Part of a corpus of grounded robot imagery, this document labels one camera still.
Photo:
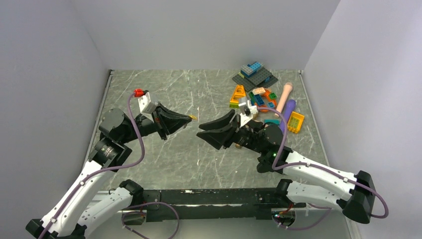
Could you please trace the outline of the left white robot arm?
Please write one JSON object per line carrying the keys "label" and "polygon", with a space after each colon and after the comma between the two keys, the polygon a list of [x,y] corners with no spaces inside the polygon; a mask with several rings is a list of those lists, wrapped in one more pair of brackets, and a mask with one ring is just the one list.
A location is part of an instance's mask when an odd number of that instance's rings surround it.
{"label": "left white robot arm", "polygon": [[25,229],[37,239],[86,239],[119,210],[139,208],[144,190],[136,182],[124,180],[112,193],[91,206],[91,201],[104,182],[127,167],[131,154],[127,143],[158,133],[165,140],[192,121],[160,103],[140,102],[141,113],[119,108],[109,110],[99,125],[99,141],[91,151],[76,181],[62,199],[40,219],[32,219]]}

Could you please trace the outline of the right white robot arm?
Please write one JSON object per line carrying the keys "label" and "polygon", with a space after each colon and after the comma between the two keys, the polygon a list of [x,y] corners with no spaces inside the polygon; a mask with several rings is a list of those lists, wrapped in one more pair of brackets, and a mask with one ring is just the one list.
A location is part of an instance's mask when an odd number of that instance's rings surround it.
{"label": "right white robot arm", "polygon": [[353,174],[336,170],[308,159],[287,146],[281,149],[284,135],[278,125],[246,118],[234,110],[219,119],[201,124],[199,128],[201,131],[197,136],[217,150],[235,143],[259,153],[258,173],[276,172],[310,183],[306,186],[292,179],[280,180],[274,194],[279,206],[307,203],[338,210],[361,224],[370,223],[375,187],[369,173],[359,171]]}

